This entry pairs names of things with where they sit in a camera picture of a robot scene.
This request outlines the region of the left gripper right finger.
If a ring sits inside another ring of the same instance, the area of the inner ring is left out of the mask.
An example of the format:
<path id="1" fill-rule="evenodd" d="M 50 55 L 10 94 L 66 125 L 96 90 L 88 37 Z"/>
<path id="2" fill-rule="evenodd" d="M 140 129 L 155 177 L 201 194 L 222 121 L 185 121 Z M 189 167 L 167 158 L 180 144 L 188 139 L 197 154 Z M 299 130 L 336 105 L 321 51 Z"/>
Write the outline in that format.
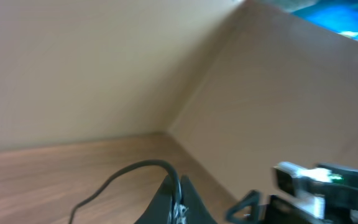
<path id="1" fill-rule="evenodd" d="M 202 202 L 188 176 L 181 177 L 182 202 L 186 224 L 217 224 Z"/>

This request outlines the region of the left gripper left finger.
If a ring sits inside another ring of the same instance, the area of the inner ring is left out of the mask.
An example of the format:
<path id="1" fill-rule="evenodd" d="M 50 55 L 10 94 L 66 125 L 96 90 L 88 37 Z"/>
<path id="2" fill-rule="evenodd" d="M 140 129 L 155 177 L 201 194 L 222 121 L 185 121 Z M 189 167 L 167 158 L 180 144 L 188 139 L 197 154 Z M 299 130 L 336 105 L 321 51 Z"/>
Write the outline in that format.
<path id="1" fill-rule="evenodd" d="M 171 224 L 174 203 L 173 193 L 173 184 L 171 178 L 167 175 L 145 212 L 134 224 Z"/>

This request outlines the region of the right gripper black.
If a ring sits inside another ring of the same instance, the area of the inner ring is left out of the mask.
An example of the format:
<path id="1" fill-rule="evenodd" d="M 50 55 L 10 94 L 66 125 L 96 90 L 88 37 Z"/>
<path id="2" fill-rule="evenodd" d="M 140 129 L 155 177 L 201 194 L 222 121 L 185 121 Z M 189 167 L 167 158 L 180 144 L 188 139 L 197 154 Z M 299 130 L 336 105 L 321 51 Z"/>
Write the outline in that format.
<path id="1" fill-rule="evenodd" d="M 259 201 L 261 193 L 251 190 L 229 208 L 225 220 L 234 224 L 327 224 L 324 219 L 324 201 L 321 197 L 307 195 L 303 198 L 286 200 L 279 195 L 271 195 L 263 206 L 259 221 Z"/>

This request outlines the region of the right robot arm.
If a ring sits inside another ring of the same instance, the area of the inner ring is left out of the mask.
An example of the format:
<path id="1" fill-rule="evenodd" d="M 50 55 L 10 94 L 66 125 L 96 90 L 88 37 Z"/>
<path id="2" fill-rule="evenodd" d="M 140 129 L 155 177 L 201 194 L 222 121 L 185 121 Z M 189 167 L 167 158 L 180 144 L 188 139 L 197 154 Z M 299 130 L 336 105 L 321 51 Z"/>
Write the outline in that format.
<path id="1" fill-rule="evenodd" d="M 271 195 L 261 205 L 261 193 L 251 190 L 226 212 L 239 224 L 348 224 L 358 223 L 358 170 L 329 163 L 307 169 L 291 162 L 273 167 L 279 190 L 293 198 Z"/>

